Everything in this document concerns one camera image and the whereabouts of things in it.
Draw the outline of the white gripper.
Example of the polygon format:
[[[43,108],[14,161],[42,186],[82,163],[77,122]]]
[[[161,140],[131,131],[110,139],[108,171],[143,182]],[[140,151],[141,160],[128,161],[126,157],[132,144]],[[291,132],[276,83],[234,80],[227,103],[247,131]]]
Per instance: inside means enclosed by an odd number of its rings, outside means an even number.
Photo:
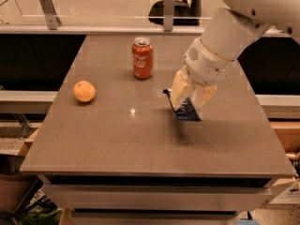
[[[216,93],[218,87],[216,83],[227,77],[225,67],[233,60],[211,52],[199,37],[191,43],[184,60],[186,65],[174,76],[170,101],[177,111],[184,100],[192,95],[191,103],[198,112]],[[200,84],[195,90],[194,83]]]

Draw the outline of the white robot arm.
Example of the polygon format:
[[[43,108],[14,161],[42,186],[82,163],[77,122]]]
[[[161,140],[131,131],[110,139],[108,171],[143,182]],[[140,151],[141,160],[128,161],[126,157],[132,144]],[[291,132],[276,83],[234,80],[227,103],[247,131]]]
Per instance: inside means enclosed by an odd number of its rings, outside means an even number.
[[[300,0],[223,0],[184,56],[172,82],[170,102],[177,111],[188,98],[199,110],[226,77],[225,67],[274,26],[300,39]]]

